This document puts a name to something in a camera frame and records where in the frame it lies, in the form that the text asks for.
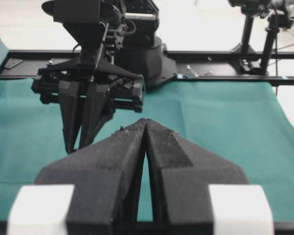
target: metal rod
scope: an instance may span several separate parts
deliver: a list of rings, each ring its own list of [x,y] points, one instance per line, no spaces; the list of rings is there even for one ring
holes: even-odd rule
[[[249,40],[250,40],[250,36],[251,36],[251,30],[253,27],[253,23],[254,23],[254,18],[246,16],[243,37],[242,37],[242,51],[241,51],[241,53],[243,53],[243,54],[248,53]]]
[[[264,47],[264,51],[263,51],[263,55],[261,57],[261,63],[260,63],[260,67],[262,69],[261,70],[262,75],[266,75],[267,73],[269,60],[271,59],[272,47],[273,47],[273,43],[276,36],[275,35],[276,30],[277,32],[280,31],[278,28],[277,29],[271,28],[271,27],[266,28],[267,38],[266,38],[266,43],[265,43],[265,47]]]

